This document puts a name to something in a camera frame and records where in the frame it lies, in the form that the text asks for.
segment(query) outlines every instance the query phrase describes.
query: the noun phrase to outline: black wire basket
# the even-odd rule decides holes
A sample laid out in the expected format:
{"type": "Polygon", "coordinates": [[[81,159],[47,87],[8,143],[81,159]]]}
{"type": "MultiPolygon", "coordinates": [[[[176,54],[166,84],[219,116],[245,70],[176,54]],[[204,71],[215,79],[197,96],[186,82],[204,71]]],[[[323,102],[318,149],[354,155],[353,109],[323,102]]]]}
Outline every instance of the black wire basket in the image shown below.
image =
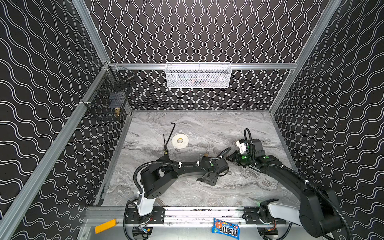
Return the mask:
{"type": "Polygon", "coordinates": [[[114,122],[125,120],[128,90],[134,77],[134,73],[127,75],[125,78],[118,78],[110,73],[104,77],[94,92],[92,100],[89,104],[86,104],[97,121],[114,122]]]}

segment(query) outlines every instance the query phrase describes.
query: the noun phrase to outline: white tape roll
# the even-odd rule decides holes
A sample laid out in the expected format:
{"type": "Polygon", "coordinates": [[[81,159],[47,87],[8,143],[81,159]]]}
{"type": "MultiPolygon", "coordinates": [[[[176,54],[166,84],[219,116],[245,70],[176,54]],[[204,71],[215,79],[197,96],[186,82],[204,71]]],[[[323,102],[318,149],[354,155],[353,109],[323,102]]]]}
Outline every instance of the white tape roll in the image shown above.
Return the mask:
{"type": "Polygon", "coordinates": [[[185,148],[188,145],[188,142],[189,139],[185,134],[176,134],[172,138],[172,145],[178,149],[185,148]]]}

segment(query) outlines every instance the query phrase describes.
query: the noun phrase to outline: metal bracket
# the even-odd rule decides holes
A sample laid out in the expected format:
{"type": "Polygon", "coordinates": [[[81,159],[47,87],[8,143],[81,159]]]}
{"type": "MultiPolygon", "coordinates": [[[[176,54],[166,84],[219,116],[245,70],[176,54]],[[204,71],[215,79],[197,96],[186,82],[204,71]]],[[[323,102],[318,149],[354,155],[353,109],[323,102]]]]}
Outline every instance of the metal bracket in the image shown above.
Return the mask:
{"type": "MultiPolygon", "coordinates": [[[[259,216],[259,207],[244,207],[243,219],[245,219],[246,224],[269,224],[264,223],[260,220],[259,216]]],[[[285,224],[284,219],[277,218],[276,224],[285,224]]]]}
{"type": "MultiPolygon", "coordinates": [[[[164,224],[165,211],[166,210],[162,207],[153,207],[153,211],[151,213],[153,219],[149,222],[149,224],[164,224]]],[[[129,208],[126,215],[126,224],[139,224],[140,218],[141,216],[137,212],[136,208],[129,208]]]]}

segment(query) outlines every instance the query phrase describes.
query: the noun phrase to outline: gray marble surface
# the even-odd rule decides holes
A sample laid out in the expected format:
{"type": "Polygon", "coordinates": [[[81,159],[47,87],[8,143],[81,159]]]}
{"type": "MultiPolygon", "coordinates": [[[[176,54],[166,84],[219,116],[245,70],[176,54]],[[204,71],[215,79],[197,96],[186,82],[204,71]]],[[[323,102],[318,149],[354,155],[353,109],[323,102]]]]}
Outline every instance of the gray marble surface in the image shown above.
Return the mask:
{"type": "MultiPolygon", "coordinates": [[[[127,199],[138,197],[132,176],[144,162],[163,155],[163,133],[167,137],[176,123],[173,136],[186,134],[189,144],[176,149],[171,142],[171,160],[197,161],[200,154],[216,156],[227,147],[237,149],[235,141],[249,128],[252,138],[260,139],[267,155],[272,154],[291,166],[267,112],[134,112],[123,149],[110,181],[103,206],[124,206],[127,199]]],[[[258,206],[278,198],[297,203],[297,198],[280,183],[264,174],[229,162],[230,171],[220,177],[216,186],[195,178],[177,180],[155,205],[165,206],[258,206]]]]}

